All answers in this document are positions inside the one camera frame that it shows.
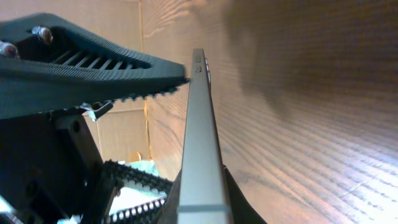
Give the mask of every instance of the screw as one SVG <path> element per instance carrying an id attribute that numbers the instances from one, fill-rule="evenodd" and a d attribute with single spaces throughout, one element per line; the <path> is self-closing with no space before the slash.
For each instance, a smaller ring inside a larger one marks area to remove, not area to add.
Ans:
<path id="1" fill-rule="evenodd" d="M 51 30 L 47 27 L 35 26 L 32 29 L 32 34 L 36 35 L 39 40 L 47 45 L 50 45 L 52 43 L 52 33 Z"/>
<path id="2" fill-rule="evenodd" d="M 19 59 L 17 47 L 9 42 L 0 41 L 0 55 L 7 58 Z"/>

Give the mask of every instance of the metal bolt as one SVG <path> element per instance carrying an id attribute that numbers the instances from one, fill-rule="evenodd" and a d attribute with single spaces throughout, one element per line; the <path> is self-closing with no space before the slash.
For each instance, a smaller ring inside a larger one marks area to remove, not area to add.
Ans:
<path id="1" fill-rule="evenodd" d="M 17 47 L 9 42 L 0 41 L 0 55 L 7 58 L 19 59 Z"/>
<path id="2" fill-rule="evenodd" d="M 47 27 L 35 26 L 32 29 L 32 34 L 36 35 L 45 44 L 50 45 L 52 43 L 52 33 Z"/>

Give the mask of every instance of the wood grain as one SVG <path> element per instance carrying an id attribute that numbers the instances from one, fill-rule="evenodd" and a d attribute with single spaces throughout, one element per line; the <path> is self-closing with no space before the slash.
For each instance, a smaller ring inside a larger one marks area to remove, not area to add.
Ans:
<path id="1" fill-rule="evenodd" d="M 265 220 L 398 223 L 397 1 L 142 3 L 148 54 L 205 49 L 223 162 Z M 147 102 L 170 179 L 187 99 Z"/>

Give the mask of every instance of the wooden surface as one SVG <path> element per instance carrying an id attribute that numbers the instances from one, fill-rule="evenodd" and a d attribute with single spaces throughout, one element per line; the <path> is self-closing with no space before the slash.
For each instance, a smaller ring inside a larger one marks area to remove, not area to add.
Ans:
<path id="1" fill-rule="evenodd" d="M 267 222 L 398 223 L 398 3 L 320 2 L 143 1 L 144 49 L 205 49 L 223 162 Z M 147 102 L 170 179 L 187 93 Z"/>

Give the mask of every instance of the wooden wall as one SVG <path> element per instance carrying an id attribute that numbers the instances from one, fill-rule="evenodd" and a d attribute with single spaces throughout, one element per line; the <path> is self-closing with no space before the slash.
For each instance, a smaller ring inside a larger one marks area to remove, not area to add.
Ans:
<path id="1" fill-rule="evenodd" d="M 189 71 L 192 49 L 205 49 L 223 162 L 269 223 L 398 223 L 397 1 L 142 10 L 148 54 Z M 170 179 L 187 98 L 185 85 L 147 101 L 152 157 Z"/>

